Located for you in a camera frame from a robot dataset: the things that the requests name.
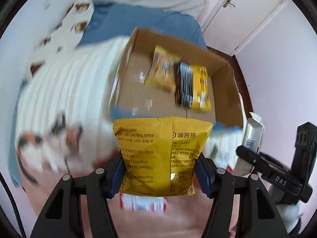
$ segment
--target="barcode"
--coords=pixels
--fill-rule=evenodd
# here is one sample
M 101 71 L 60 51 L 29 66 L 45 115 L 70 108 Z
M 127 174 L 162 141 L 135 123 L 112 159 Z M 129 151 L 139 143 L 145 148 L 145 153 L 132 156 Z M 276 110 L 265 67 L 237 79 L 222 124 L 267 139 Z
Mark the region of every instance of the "barcode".
M 245 143 L 245 147 L 247 149 L 250 149 L 252 151 L 254 151 L 254 145 L 255 145 L 256 141 L 255 140 L 247 140 L 247 142 Z

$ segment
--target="brown baseboard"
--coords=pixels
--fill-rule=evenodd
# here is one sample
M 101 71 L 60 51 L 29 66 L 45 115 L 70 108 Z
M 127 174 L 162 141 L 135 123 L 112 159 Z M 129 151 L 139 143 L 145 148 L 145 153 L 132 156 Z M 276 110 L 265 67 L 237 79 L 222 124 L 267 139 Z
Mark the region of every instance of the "brown baseboard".
M 221 56 L 222 58 L 224 58 L 225 60 L 227 60 L 229 62 L 230 66 L 233 69 L 234 75 L 235 75 L 235 80 L 237 83 L 238 91 L 242 96 L 245 114 L 246 114 L 247 118 L 250 118 L 251 115 L 249 112 L 253 112 L 253 107 L 252 107 L 248 87 L 247 87 L 247 84 L 245 83 L 244 76 L 242 74 L 240 65 L 237 61 L 237 58 L 235 56 L 227 55 L 227 54 L 220 52 L 216 49 L 213 49 L 211 47 L 207 47 L 207 49 L 210 51 L 213 51 L 214 53 L 218 54 L 219 56 Z

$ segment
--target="black cable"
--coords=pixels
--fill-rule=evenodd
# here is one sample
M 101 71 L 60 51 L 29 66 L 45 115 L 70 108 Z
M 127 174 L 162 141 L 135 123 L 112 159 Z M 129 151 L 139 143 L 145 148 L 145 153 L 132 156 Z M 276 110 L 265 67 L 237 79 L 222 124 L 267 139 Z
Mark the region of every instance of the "black cable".
M 22 235 L 22 238 L 27 238 L 26 237 L 26 234 L 25 234 L 25 231 L 24 231 L 24 227 L 23 227 L 23 224 L 22 224 L 22 220 L 21 220 L 21 217 L 20 217 L 20 214 L 19 214 L 19 210 L 18 210 L 18 207 L 16 206 L 16 203 L 15 203 L 15 200 L 12 196 L 12 193 L 5 181 L 5 179 L 3 178 L 1 172 L 0 172 L 0 181 L 1 181 L 1 184 L 4 188 L 4 190 L 7 192 L 7 195 L 10 199 L 10 202 L 11 202 L 11 205 L 13 207 L 13 211 L 14 211 L 14 214 L 15 214 L 15 217 L 16 217 L 16 221 L 18 222 L 18 225 L 19 225 L 19 229 L 20 229 L 20 232 L 21 232 L 21 235 Z

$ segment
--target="red and white package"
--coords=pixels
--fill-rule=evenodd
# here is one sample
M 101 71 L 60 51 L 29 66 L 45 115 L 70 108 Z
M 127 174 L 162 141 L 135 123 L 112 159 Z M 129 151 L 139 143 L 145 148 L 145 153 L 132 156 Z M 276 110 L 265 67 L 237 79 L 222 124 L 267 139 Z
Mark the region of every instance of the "red and white package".
M 120 193 L 120 208 L 123 210 L 164 212 L 166 197 L 146 197 Z

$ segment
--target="door handle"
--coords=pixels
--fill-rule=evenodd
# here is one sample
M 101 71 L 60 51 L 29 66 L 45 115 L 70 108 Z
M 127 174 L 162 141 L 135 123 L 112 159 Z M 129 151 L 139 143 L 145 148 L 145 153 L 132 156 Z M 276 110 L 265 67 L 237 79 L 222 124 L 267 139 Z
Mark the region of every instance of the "door handle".
M 224 7 L 224 8 L 227 7 L 228 4 L 230 4 L 230 5 L 232 5 L 233 7 L 235 7 L 235 5 L 231 3 L 231 0 L 226 0 L 226 1 L 224 2 L 224 4 L 223 4 L 223 7 Z

